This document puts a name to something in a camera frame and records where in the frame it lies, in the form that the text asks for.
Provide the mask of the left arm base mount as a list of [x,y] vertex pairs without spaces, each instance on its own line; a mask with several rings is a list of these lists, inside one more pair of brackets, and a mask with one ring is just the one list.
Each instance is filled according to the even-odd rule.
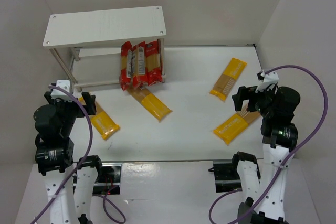
[[122,174],[121,163],[102,163],[101,171],[95,181],[93,194],[94,195],[119,195],[120,183]]

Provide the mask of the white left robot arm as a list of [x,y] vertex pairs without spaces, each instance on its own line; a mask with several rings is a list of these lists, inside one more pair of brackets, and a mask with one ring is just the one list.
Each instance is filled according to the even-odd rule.
[[75,165],[74,143],[70,139],[77,118],[96,114],[96,97],[82,92],[84,104],[68,91],[63,92],[68,100],[52,98],[51,92],[44,94],[47,104],[38,108],[33,115],[35,129],[35,161],[42,175],[48,195],[48,203],[36,215],[36,223],[50,211],[50,223],[91,223],[90,205],[92,190],[101,169],[97,155],[85,152]]

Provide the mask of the red spaghetti bag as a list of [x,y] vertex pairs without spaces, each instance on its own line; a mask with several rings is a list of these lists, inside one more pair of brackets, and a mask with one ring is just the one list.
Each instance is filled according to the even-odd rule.
[[121,63],[120,63],[120,77],[119,84],[123,91],[125,91],[132,83],[133,72],[132,72],[132,44],[127,41],[121,47]]

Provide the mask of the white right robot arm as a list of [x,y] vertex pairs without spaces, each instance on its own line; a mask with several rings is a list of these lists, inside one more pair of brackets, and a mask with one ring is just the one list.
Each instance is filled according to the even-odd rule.
[[248,112],[258,112],[262,116],[264,158],[259,167],[252,154],[237,152],[233,156],[243,192],[238,222],[286,223],[283,203],[291,162],[288,155],[296,148],[298,139],[292,119],[301,97],[292,88],[270,84],[261,92],[256,86],[239,87],[233,95],[236,111],[243,109],[245,100]]

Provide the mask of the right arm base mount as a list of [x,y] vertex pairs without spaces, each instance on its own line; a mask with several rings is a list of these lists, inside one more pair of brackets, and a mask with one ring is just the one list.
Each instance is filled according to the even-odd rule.
[[232,163],[213,163],[213,166],[208,171],[214,175],[217,193],[226,193],[241,189],[239,175]]

